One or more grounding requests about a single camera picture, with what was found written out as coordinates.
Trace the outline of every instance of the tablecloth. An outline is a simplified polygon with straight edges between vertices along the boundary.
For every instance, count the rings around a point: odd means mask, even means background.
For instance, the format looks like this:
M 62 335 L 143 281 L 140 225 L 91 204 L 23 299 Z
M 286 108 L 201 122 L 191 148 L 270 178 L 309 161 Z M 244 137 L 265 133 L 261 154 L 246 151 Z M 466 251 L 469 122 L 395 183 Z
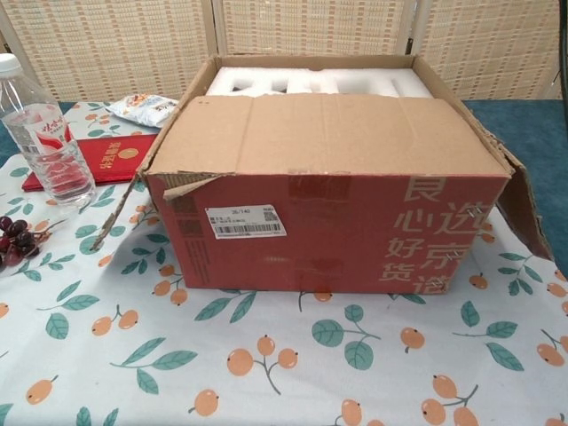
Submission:
M 102 103 L 76 138 L 154 130 Z M 187 288 L 147 190 L 89 248 L 126 185 L 86 209 L 23 193 L 0 169 L 0 214 L 41 232 L 0 272 L 0 426 L 544 425 L 568 415 L 568 284 L 494 209 L 443 296 Z

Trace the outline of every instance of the cardboard box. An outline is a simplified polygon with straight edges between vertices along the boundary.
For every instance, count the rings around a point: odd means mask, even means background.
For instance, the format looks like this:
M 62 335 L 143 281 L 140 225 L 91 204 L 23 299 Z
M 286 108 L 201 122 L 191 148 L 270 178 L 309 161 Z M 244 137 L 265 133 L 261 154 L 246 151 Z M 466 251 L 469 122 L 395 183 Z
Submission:
M 435 99 L 204 97 L 220 67 L 411 67 Z M 213 57 L 138 174 L 188 287 L 444 293 L 500 196 L 550 258 L 523 165 L 417 57 Z

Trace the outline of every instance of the plastic bottle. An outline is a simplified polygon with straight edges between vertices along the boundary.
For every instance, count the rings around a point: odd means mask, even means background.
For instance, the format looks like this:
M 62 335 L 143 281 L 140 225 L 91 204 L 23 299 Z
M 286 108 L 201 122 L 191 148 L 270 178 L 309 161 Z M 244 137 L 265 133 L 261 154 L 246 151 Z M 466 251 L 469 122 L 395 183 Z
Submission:
M 57 101 L 0 54 L 0 118 L 43 189 L 60 205 L 88 204 L 95 184 Z

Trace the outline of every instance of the red booklet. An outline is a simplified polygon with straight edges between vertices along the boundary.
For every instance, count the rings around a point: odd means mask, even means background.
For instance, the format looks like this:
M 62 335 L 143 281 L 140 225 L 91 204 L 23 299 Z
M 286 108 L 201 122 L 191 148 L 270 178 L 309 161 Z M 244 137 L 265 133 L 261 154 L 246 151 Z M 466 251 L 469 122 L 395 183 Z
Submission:
M 95 185 L 107 185 L 129 182 L 156 136 L 81 139 L 77 143 L 95 178 Z M 26 192 L 43 190 L 34 173 L 29 175 L 21 188 Z

